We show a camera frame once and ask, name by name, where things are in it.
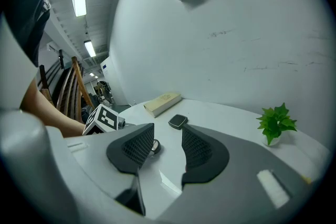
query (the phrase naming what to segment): white curved wall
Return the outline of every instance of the white curved wall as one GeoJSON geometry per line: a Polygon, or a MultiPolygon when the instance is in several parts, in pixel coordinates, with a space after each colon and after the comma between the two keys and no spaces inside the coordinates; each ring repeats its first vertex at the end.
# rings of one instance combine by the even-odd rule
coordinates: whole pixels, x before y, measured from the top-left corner
{"type": "Polygon", "coordinates": [[[131,104],[165,91],[257,113],[285,102],[330,147],[333,27],[323,0],[119,0],[110,56],[131,104]]]}

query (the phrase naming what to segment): gray gripper base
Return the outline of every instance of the gray gripper base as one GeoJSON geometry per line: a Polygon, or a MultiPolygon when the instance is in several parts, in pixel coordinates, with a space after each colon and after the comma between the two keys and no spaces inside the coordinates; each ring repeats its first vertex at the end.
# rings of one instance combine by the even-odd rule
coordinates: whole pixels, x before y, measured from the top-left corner
{"type": "Polygon", "coordinates": [[[149,123],[113,142],[106,149],[110,162],[122,173],[138,173],[154,142],[154,123],[149,123]]]}
{"type": "Polygon", "coordinates": [[[179,198],[159,217],[173,223],[243,223],[276,212],[257,179],[261,170],[274,171],[291,197],[308,189],[301,176],[256,143],[192,126],[229,151],[225,169],[203,184],[185,184],[179,198]]]}

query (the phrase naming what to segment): black shirt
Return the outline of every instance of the black shirt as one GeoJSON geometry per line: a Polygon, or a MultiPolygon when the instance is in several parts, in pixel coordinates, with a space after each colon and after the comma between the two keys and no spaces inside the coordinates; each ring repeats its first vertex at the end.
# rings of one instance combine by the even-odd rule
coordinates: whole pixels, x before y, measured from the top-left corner
{"type": "Polygon", "coordinates": [[[38,47],[50,16],[50,5],[46,0],[9,0],[4,13],[17,42],[37,67],[38,47]]]}

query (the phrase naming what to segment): green plant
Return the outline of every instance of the green plant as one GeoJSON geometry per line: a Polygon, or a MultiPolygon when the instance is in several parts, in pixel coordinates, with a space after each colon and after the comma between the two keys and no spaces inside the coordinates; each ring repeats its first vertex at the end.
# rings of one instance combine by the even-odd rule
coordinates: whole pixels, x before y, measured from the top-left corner
{"type": "Polygon", "coordinates": [[[273,138],[279,137],[282,131],[296,131],[296,120],[291,120],[290,116],[287,115],[289,110],[286,109],[285,103],[282,106],[276,106],[274,109],[263,109],[263,111],[265,113],[257,118],[257,120],[261,120],[258,129],[264,129],[262,133],[266,135],[268,145],[273,138]]]}

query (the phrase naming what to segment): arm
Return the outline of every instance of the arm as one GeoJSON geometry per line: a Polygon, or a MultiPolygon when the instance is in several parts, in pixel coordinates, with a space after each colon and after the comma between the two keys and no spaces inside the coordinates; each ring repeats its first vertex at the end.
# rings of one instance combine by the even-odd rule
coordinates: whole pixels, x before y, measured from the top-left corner
{"type": "Polygon", "coordinates": [[[39,92],[34,79],[21,103],[22,110],[37,116],[47,126],[59,128],[63,137],[81,136],[85,125],[59,112],[39,92]]]}

